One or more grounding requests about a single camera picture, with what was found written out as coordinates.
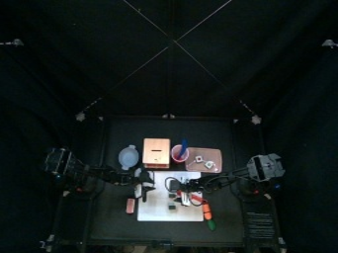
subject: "tray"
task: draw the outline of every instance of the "tray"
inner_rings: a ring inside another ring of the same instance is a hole
[[[198,171],[203,173],[222,172],[222,152],[219,149],[188,147],[188,157],[184,161],[187,171]]]

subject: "cardboard box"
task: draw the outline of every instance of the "cardboard box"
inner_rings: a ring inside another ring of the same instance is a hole
[[[170,168],[170,139],[146,138],[143,146],[143,163],[146,168]]]

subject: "black wall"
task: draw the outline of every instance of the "black wall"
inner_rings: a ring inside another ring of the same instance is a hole
[[[278,208],[282,234],[297,252],[337,251],[338,51],[291,80],[264,123],[268,151],[286,170]]]
[[[56,193],[37,165],[47,147],[71,145],[75,114],[104,97],[89,114],[248,117],[243,99],[286,170],[288,248],[335,252],[338,48],[321,47],[338,42],[335,1],[234,0],[180,41],[216,80],[174,46],[121,82],[224,4],[130,2],[168,37],[124,1],[0,4],[0,41],[25,43],[0,47],[0,251],[29,252],[49,235]]]
[[[40,164],[48,147],[69,145],[72,126],[48,83],[5,50],[0,84],[0,252],[36,252],[56,209],[56,191]]]

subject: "white object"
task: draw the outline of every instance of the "white object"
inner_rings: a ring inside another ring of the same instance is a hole
[[[168,209],[170,192],[166,188],[166,178],[175,177],[178,180],[196,179],[200,172],[184,171],[156,171],[156,189],[147,192],[147,201],[139,199],[138,221],[203,221],[202,206],[184,207],[180,203],[175,204],[175,211]]]
[[[135,145],[126,147],[119,153],[119,162],[121,169],[128,170],[139,162],[139,152]]]

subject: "red object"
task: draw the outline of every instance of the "red object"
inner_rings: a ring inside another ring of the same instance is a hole
[[[127,209],[126,209],[127,214],[134,213],[134,207],[135,207],[135,199],[128,199],[127,200]]]
[[[202,199],[202,198],[200,198],[198,195],[195,195],[195,194],[191,194],[191,199],[195,200],[195,201],[199,201],[200,203],[206,202],[206,200]]]
[[[212,214],[211,214],[211,209],[210,209],[210,205],[208,203],[203,203],[203,215],[204,215],[204,219],[211,219],[212,218]]]

